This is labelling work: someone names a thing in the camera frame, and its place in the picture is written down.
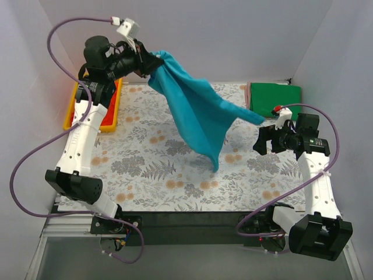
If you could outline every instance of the cable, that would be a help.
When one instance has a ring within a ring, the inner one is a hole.
[[[242,233],[240,232],[240,229],[241,227],[245,224],[245,222],[250,219],[251,217],[253,217],[254,215],[256,215],[257,213],[259,213],[261,210],[267,208],[268,206],[271,206],[272,204],[274,204],[275,202],[279,201],[279,200],[282,200],[283,198],[291,195],[291,194],[294,194],[296,191],[299,191],[301,190],[302,188],[304,188],[305,186],[313,183],[314,181],[316,181],[317,179],[319,179],[321,176],[324,175],[324,172],[327,172],[330,168],[332,168],[332,166],[336,163],[337,161],[337,158],[339,156],[339,135],[338,135],[338,132],[337,132],[337,128],[334,124],[334,122],[332,121],[332,119],[325,113],[323,112],[322,110],[314,107],[314,106],[311,106],[311,105],[307,105],[307,104],[302,104],[302,103],[294,103],[294,104],[289,104],[289,105],[286,105],[286,106],[282,106],[281,108],[288,108],[288,107],[294,107],[294,106],[303,106],[303,107],[308,107],[308,108],[311,108],[317,112],[319,112],[320,114],[322,114],[330,123],[330,125],[332,126],[333,128],[333,131],[334,131],[334,134],[335,134],[335,138],[336,138],[336,153],[332,159],[332,161],[328,164],[328,166],[326,166],[323,170],[323,172],[317,174],[315,177],[309,179],[308,181],[304,182],[303,184],[301,184],[299,187],[291,190],[291,191],[288,191],[287,193],[283,194],[283,195],[280,195],[279,197],[269,201],[268,203],[266,203],[265,205],[262,205],[260,206],[258,209],[254,210],[253,212],[251,212],[249,215],[247,215],[246,217],[244,217],[236,226],[236,231],[237,231],[237,234],[240,235],[240,236],[244,236],[244,237],[260,237],[260,236],[272,236],[272,235],[277,235],[279,234],[280,232],[276,232],[276,233]]]
[[[63,20],[62,22],[58,23],[56,26],[54,26],[52,28],[52,30],[49,32],[49,35],[48,35],[48,38],[47,38],[47,49],[48,49],[48,52],[49,52],[49,55],[51,56],[52,60],[57,64],[57,66],[66,74],[68,75],[71,79],[73,79],[75,82],[77,82],[78,84],[80,84],[80,86],[82,86],[84,88],[84,90],[87,92],[87,95],[88,95],[88,106],[87,106],[87,109],[86,111],[84,112],[84,114],[82,115],[82,117],[80,118],[79,122],[83,122],[85,120],[85,118],[87,117],[90,109],[91,109],[91,106],[92,106],[92,94],[90,92],[90,90],[87,88],[87,86],[81,82],[80,80],[76,79],[74,77],[74,75],[72,73],[70,73],[64,66],[62,66],[61,63],[58,62],[58,60],[56,59],[56,57],[54,56],[53,52],[52,52],[52,48],[51,48],[51,39],[52,39],[52,36],[53,34],[56,32],[56,30],[61,27],[62,25],[66,24],[66,23],[69,23],[69,22],[74,22],[74,21],[77,21],[77,20],[91,20],[91,21],[94,21],[94,22],[112,22],[111,19],[98,19],[98,18],[95,18],[95,17],[73,17],[73,18],[70,18],[70,19],[66,19],[66,20]],[[15,204],[23,211],[25,212],[26,214],[30,215],[30,216],[33,216],[33,217],[39,217],[39,218],[54,218],[54,217],[61,217],[61,216],[68,216],[68,215],[73,215],[73,214],[91,214],[91,215],[97,215],[96,213],[92,212],[92,211],[70,211],[70,212],[65,212],[65,213],[58,213],[58,214],[37,214],[37,213],[34,213],[32,211],[29,211],[28,209],[26,209],[18,200],[16,194],[15,194],[15,191],[14,191],[14,179],[15,179],[15,176],[16,176],[16,173],[19,169],[19,167],[22,165],[22,163],[28,159],[31,155],[33,155],[34,153],[36,153],[37,151],[39,151],[40,149],[48,146],[49,144],[55,142],[56,140],[60,139],[61,137],[69,134],[71,131],[73,131],[75,128],[77,128],[80,123],[76,123],[74,124],[73,126],[70,127],[70,129],[60,133],[59,135],[49,139],[47,142],[41,144],[40,146],[34,148],[33,150],[31,150],[29,153],[27,153],[26,155],[24,155],[20,160],[19,162],[16,164],[16,166],[14,167],[13,171],[12,171],[12,174],[10,175],[10,180],[9,180],[9,190],[10,190],[10,194],[15,202]],[[143,235],[141,233],[141,231],[136,227],[134,226],[133,224],[131,223],[128,223],[128,222],[125,222],[124,220],[119,220],[119,219],[114,219],[114,218],[111,218],[111,217],[108,217],[108,216],[105,216],[105,215],[97,215],[101,218],[104,218],[104,219],[109,219],[111,221],[114,221],[114,222],[118,222],[118,223],[122,223],[124,225],[127,225],[133,229],[135,229],[138,233],[139,233],[139,236],[140,236],[140,239],[141,239],[141,249],[140,249],[140,252],[139,252],[139,255],[132,261],[128,261],[128,260],[125,260],[119,256],[116,256],[115,254],[111,254],[110,252],[107,252],[105,251],[105,253],[109,254],[110,256],[113,256],[115,258],[117,258],[118,260],[122,261],[123,263],[126,263],[126,264],[133,264],[135,262],[137,262],[140,258],[141,258],[141,255],[143,253],[143,250],[144,250],[144,246],[145,246],[145,243],[144,243],[144,238],[143,238]]]
[[[118,252],[120,248],[117,247],[117,241],[114,239],[114,246],[115,246],[115,251]]]
[[[122,227],[121,227],[120,229],[117,229],[117,230],[109,230],[109,232],[111,232],[111,233],[118,233],[118,232],[120,232],[120,231],[123,229],[123,227],[124,227],[124,224],[122,225]]]
[[[124,238],[124,242],[127,242],[127,240],[128,240],[128,238],[129,238],[130,235],[131,235],[131,231],[129,231],[127,233],[126,237]]]
[[[295,133],[295,127],[294,127],[294,123],[293,123],[292,120],[286,120],[285,123],[284,123],[284,125],[286,125],[287,127],[289,127]]]

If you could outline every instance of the red light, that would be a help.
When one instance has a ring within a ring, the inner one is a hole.
[[[275,112],[278,112],[278,111],[280,111],[281,109],[282,109],[281,106],[276,106],[276,107],[275,107]]]

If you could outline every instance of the black metal frame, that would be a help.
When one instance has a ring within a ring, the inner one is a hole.
[[[130,223],[137,222],[147,245],[243,244],[259,247],[261,246],[259,238],[237,235],[235,227],[247,214],[247,212],[126,212],[121,219]],[[252,226],[244,230],[256,232],[255,227]],[[92,219],[90,233],[93,235],[112,234],[114,237],[125,231],[123,228],[115,233],[111,232],[103,219],[96,216]],[[139,245],[138,238],[130,238],[126,244],[126,246]]]

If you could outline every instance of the floral tablecloth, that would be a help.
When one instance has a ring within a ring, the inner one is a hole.
[[[223,98],[245,106],[244,85],[216,84]],[[267,120],[262,125],[273,124]],[[124,85],[117,131],[97,136],[92,175],[124,211],[252,211],[301,184],[294,154],[260,156],[258,129],[236,120],[226,135],[220,168],[180,137],[164,96],[148,85]],[[304,192],[283,201],[304,210]],[[60,211],[83,210],[62,197]]]

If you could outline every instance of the black bracket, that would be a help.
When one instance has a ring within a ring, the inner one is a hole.
[[[320,213],[304,216],[289,233],[293,253],[335,261],[353,233],[352,224],[341,217],[324,218]]]
[[[71,200],[94,204],[103,191],[103,182],[98,178],[67,174],[59,169],[47,170],[45,180],[61,195]]]
[[[139,69],[135,71],[137,75],[142,78],[153,73],[158,67],[164,64],[164,60],[150,54],[144,47],[143,43],[134,40],[137,49],[136,59],[138,61]]]
[[[89,76],[81,79],[81,81],[87,86],[92,95],[92,102],[94,106],[102,104],[105,108],[109,108],[111,98],[114,95],[117,87],[113,80],[101,78],[100,80],[91,80]],[[82,86],[78,86],[75,94],[76,102],[81,100],[88,100],[88,95]]]
[[[135,215],[125,215],[124,213],[115,217],[116,219],[128,222],[136,226],[139,230],[142,228],[142,218],[141,216]],[[92,219],[90,233],[93,235],[106,235],[106,234],[116,234],[124,235],[127,233],[127,229],[131,230],[131,234],[137,234],[137,231],[133,230],[130,226],[123,225],[122,223],[112,222],[111,220],[100,218],[99,216],[94,216]]]

